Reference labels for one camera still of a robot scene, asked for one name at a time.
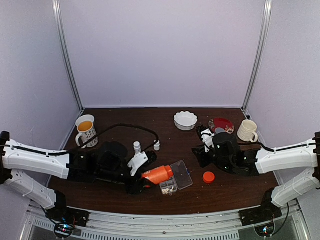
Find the orange bottle cap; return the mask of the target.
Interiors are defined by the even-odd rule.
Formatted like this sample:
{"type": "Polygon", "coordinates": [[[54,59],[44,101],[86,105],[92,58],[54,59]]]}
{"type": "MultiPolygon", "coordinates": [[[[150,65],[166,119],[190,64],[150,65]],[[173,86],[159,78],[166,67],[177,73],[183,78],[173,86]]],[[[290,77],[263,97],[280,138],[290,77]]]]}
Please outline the orange bottle cap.
{"type": "Polygon", "coordinates": [[[216,176],[211,171],[206,171],[202,176],[202,180],[206,184],[212,184],[215,181],[215,179],[216,179],[216,176]]]}

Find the orange pill bottle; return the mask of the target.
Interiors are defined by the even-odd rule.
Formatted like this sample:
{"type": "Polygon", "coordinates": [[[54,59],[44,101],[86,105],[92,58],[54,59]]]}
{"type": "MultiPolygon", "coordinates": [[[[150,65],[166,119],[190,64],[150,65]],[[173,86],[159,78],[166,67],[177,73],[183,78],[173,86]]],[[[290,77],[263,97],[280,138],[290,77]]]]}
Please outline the orange pill bottle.
{"type": "Polygon", "coordinates": [[[159,185],[162,182],[168,181],[174,176],[173,170],[169,165],[163,165],[147,172],[144,172],[141,177],[148,180],[154,185],[159,185]]]}

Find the clear plastic pill organizer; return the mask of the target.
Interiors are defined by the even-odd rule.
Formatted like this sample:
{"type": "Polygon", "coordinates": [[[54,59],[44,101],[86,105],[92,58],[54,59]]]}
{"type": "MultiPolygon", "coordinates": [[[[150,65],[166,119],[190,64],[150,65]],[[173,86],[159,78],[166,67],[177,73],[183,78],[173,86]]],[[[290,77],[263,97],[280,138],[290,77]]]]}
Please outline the clear plastic pill organizer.
{"type": "Polygon", "coordinates": [[[181,191],[193,185],[193,180],[191,178],[190,172],[183,160],[172,164],[170,167],[173,171],[173,177],[165,182],[160,183],[160,190],[163,188],[174,186],[177,192],[178,190],[181,191]]]}

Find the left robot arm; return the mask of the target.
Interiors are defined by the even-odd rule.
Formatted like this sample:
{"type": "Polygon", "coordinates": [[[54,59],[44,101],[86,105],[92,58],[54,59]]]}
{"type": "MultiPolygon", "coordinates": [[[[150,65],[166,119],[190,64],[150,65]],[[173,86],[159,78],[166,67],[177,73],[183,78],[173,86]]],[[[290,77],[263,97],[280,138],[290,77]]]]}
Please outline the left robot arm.
{"type": "Polygon", "coordinates": [[[123,184],[130,194],[138,194],[147,184],[142,169],[153,163],[157,155],[143,151],[127,161],[128,151],[119,142],[104,142],[97,150],[53,151],[21,144],[10,138],[7,131],[0,134],[0,183],[11,186],[24,197],[51,210],[61,222],[72,218],[66,196],[45,187],[24,171],[37,172],[59,179],[78,182],[123,184]]]}

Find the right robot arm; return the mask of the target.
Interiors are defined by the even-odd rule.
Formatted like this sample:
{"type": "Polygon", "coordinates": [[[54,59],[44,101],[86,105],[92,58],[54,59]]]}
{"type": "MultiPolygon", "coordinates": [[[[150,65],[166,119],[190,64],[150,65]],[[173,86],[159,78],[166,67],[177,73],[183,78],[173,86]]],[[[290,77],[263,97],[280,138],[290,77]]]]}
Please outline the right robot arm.
{"type": "Polygon", "coordinates": [[[314,138],[282,148],[242,151],[235,135],[211,133],[209,129],[199,133],[202,145],[192,148],[200,167],[213,164],[220,170],[243,177],[257,177],[278,170],[304,168],[305,170],[287,183],[267,190],[261,206],[256,210],[259,220],[268,220],[276,209],[320,187],[320,134],[314,138]]]}

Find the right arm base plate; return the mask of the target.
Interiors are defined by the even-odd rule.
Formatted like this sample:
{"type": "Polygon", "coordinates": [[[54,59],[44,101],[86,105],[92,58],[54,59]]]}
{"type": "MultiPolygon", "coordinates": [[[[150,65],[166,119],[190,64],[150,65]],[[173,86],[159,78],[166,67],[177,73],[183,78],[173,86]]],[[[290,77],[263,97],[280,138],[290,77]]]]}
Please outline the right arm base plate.
{"type": "Polygon", "coordinates": [[[239,216],[243,227],[268,222],[279,218],[282,215],[282,211],[278,207],[266,208],[258,206],[239,211],[239,216]]]}

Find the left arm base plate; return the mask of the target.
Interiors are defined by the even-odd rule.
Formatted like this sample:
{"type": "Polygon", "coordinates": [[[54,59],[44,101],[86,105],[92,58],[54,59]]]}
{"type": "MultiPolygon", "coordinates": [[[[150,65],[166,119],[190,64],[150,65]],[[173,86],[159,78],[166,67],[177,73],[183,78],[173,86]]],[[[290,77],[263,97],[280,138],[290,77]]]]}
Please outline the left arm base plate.
{"type": "Polygon", "coordinates": [[[85,210],[65,207],[54,207],[49,210],[45,210],[45,215],[50,220],[57,223],[66,223],[72,226],[86,227],[90,213],[85,210]]]}

